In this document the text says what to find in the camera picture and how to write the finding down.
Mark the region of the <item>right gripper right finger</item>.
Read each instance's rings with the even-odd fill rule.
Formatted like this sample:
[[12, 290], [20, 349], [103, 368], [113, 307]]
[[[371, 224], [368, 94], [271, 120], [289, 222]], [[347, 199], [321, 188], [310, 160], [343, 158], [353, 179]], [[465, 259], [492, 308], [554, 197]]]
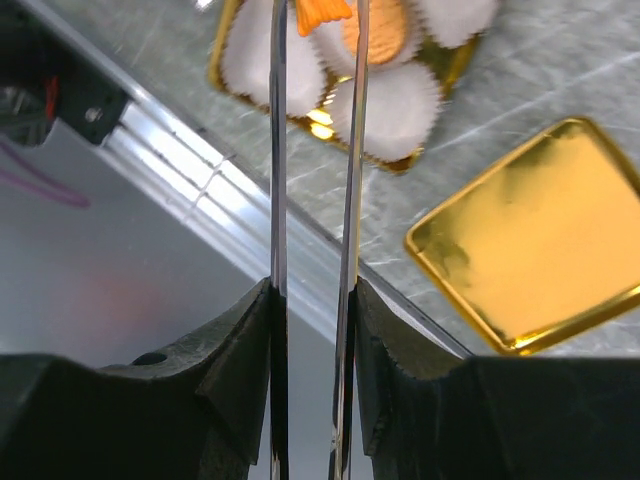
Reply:
[[[360, 2], [352, 136], [363, 133]], [[464, 357], [402, 322], [358, 275], [361, 146], [349, 145], [329, 475], [351, 473], [351, 411], [378, 479], [635, 479], [634, 358]]]

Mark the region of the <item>round biscuit cookie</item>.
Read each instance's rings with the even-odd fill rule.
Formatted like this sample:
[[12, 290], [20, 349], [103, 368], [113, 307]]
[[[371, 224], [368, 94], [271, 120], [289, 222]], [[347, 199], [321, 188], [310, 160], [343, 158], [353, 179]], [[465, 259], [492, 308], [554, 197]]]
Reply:
[[[352, 15], [342, 21], [343, 43], [353, 57], [359, 37], [358, 2], [350, 5]], [[369, 2], [368, 63], [383, 65], [393, 60], [404, 48], [408, 34], [408, 14], [401, 1]]]

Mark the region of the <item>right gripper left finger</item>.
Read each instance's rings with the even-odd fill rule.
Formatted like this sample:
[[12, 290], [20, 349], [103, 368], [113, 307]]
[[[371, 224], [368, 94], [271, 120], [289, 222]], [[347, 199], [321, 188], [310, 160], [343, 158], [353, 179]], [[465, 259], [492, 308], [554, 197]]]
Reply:
[[[109, 162], [128, 161], [142, 164], [141, 149], [152, 158], [181, 173], [176, 161], [194, 158], [200, 165], [210, 165], [213, 152], [201, 135], [189, 131], [183, 123], [167, 117], [162, 105], [122, 72], [109, 65], [107, 58], [76, 30], [45, 15], [33, 1], [4, 1], [1, 17], [17, 14], [15, 24], [22, 28], [18, 57], [31, 73], [40, 76], [68, 73], [66, 58], [72, 56], [74, 69], [88, 68], [119, 89], [127, 88], [128, 102], [121, 109], [106, 106], [108, 122], [80, 130], [94, 150]], [[270, 440], [271, 478], [289, 476], [288, 420], [288, 320], [287, 320], [287, 243], [286, 243], [286, 40], [288, 7], [275, 1], [271, 7], [269, 111], [271, 127], [270, 180]]]

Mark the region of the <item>orange fish cookie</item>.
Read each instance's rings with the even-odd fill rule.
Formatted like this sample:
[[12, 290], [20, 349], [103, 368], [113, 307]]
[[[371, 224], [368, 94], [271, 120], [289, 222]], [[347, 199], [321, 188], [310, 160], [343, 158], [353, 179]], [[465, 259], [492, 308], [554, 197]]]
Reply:
[[297, 30], [300, 36], [309, 36], [323, 23], [346, 20], [352, 16], [345, 0], [295, 0]]

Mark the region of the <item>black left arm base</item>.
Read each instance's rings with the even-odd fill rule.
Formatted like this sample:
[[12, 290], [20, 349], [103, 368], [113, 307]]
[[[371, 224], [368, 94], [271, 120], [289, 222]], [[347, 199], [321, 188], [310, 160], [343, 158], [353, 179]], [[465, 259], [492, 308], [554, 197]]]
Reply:
[[99, 145], [118, 124], [127, 93], [79, 50], [16, 1], [1, 3], [1, 85], [43, 103], [49, 121], [61, 120]]

